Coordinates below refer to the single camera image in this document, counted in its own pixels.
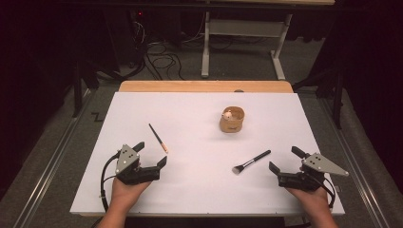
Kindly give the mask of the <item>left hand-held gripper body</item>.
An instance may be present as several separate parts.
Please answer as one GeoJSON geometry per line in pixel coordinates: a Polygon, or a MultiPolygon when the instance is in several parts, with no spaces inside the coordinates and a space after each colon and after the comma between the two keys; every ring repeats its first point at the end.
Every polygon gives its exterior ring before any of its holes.
{"type": "Polygon", "coordinates": [[[160,170],[157,166],[142,168],[139,152],[135,152],[133,147],[124,144],[120,150],[115,175],[126,185],[136,185],[157,181],[160,178],[160,170]]]}

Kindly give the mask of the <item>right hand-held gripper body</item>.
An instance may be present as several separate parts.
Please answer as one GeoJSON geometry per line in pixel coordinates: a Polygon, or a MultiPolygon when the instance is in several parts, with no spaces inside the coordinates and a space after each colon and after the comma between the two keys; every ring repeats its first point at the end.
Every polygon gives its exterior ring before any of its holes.
{"type": "Polygon", "coordinates": [[[280,187],[294,188],[303,191],[316,191],[325,181],[324,174],[348,177],[349,172],[341,168],[323,155],[297,152],[301,158],[301,171],[295,174],[277,172],[280,187]]]}

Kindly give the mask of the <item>black-handled makeup brush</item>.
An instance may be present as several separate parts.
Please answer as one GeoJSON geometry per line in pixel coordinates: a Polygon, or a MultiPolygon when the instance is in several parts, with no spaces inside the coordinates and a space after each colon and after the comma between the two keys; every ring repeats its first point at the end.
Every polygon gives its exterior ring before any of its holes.
{"type": "Polygon", "coordinates": [[[232,172],[233,172],[234,174],[238,175],[238,174],[240,174],[245,168],[247,168],[248,166],[250,166],[250,165],[253,164],[254,162],[257,162],[258,160],[260,160],[260,159],[266,157],[266,156],[269,155],[270,153],[271,153],[271,151],[270,151],[270,150],[267,150],[267,151],[265,151],[265,152],[263,152],[263,153],[257,155],[254,159],[245,162],[244,164],[240,164],[240,165],[234,166],[234,167],[232,168],[232,172]]]}

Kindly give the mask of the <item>round wooden brush holder cup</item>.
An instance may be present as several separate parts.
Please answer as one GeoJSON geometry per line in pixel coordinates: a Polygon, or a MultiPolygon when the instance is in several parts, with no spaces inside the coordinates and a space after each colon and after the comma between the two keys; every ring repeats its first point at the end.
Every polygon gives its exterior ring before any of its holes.
{"type": "Polygon", "coordinates": [[[240,132],[243,126],[245,117],[244,110],[239,106],[227,106],[223,111],[231,110],[233,119],[226,121],[223,117],[220,119],[220,130],[224,133],[237,133],[240,132]]]}

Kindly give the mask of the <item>person's left hand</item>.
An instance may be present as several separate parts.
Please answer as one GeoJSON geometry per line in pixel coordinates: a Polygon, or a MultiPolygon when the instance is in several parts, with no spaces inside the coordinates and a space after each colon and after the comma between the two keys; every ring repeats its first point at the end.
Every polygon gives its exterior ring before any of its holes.
{"type": "Polygon", "coordinates": [[[150,182],[143,182],[136,185],[126,185],[118,179],[112,184],[111,203],[112,207],[130,209],[140,198],[143,191],[150,185],[150,182]]]}

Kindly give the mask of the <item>person's right hand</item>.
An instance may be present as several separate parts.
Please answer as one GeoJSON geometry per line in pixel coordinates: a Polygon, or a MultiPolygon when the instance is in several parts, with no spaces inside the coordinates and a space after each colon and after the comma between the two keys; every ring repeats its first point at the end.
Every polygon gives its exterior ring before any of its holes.
{"type": "Polygon", "coordinates": [[[303,210],[309,217],[314,219],[331,214],[327,192],[322,187],[311,192],[294,188],[287,188],[287,191],[299,200],[303,210]]]}

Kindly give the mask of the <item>white table cover sheet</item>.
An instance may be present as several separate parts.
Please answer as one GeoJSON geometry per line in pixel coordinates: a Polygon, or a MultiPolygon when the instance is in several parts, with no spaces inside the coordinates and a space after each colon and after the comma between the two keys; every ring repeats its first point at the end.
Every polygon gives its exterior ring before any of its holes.
{"type": "Polygon", "coordinates": [[[100,135],[70,208],[71,213],[97,216],[104,212],[100,192],[109,191],[115,163],[124,144],[144,142],[143,166],[167,157],[161,177],[151,183],[133,216],[291,216],[302,209],[278,186],[269,162],[283,172],[296,173],[301,160],[297,146],[316,153],[318,146],[300,99],[295,93],[253,92],[118,92],[113,96],[100,135]],[[220,130],[221,113],[239,106],[245,117],[240,132],[220,130]],[[166,154],[148,124],[152,124],[166,154]],[[234,166],[270,150],[240,174],[234,166]]]}

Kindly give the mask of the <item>black metal stand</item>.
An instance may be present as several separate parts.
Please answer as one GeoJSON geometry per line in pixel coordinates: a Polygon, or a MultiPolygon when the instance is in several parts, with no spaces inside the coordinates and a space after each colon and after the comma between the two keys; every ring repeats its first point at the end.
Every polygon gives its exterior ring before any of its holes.
{"type": "Polygon", "coordinates": [[[83,107],[84,95],[82,84],[85,84],[89,89],[97,89],[99,87],[99,82],[96,76],[96,68],[88,60],[78,60],[74,67],[74,118],[79,115],[83,107]]]}
{"type": "Polygon", "coordinates": [[[344,68],[342,66],[329,66],[319,73],[309,76],[292,85],[292,89],[297,91],[305,86],[315,86],[318,98],[332,98],[332,118],[338,129],[341,128],[340,113],[342,103],[344,68]]]}

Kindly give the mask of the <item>wooden table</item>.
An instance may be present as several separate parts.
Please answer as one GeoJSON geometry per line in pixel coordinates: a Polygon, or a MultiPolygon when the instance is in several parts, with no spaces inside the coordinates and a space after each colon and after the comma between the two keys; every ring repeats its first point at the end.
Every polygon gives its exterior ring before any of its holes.
{"type": "Polygon", "coordinates": [[[293,93],[285,81],[125,81],[120,92],[274,92],[293,93]]]}

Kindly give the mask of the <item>aluminium floor rail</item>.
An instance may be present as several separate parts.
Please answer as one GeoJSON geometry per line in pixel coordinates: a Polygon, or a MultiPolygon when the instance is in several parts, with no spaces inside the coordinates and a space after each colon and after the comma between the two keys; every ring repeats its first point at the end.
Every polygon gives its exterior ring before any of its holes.
{"type": "Polygon", "coordinates": [[[369,185],[365,179],[362,170],[359,167],[359,163],[356,161],[353,150],[350,145],[348,145],[347,140],[340,129],[337,128],[333,121],[333,115],[331,106],[327,101],[323,99],[318,100],[319,105],[326,113],[328,122],[332,126],[332,129],[336,133],[337,140],[342,148],[342,154],[344,160],[347,162],[350,177],[355,183],[355,187],[361,197],[367,212],[372,220],[375,228],[390,228],[389,222],[386,220],[384,213],[382,212],[378,200],[376,199],[375,193],[372,187],[369,185]]]}
{"type": "Polygon", "coordinates": [[[18,219],[14,222],[12,228],[29,228],[30,222],[32,221],[33,216],[35,215],[39,205],[41,204],[60,166],[60,163],[66,154],[66,148],[76,129],[78,122],[80,122],[80,119],[84,113],[84,109],[87,107],[92,97],[93,91],[88,88],[84,92],[84,95],[82,97],[83,104],[81,109],[79,111],[76,111],[72,119],[69,121],[67,129],[58,142],[57,147],[52,153],[52,156],[50,157],[44,172],[42,173],[40,179],[37,181],[34,189],[29,195],[29,199],[27,200],[18,219]]]}

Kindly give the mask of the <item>white metal desk frame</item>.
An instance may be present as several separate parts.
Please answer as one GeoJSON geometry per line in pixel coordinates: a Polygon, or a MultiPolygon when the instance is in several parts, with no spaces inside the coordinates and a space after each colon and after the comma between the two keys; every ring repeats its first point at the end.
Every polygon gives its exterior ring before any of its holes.
{"type": "Polygon", "coordinates": [[[293,15],[287,14],[281,22],[263,22],[263,21],[245,21],[229,19],[211,19],[210,13],[204,14],[204,38],[203,53],[201,58],[201,76],[209,76],[210,64],[210,36],[228,35],[228,36],[249,36],[260,38],[277,38],[278,45],[276,49],[270,51],[273,67],[279,80],[284,81],[285,75],[279,59],[288,29],[291,25],[293,15]]]}

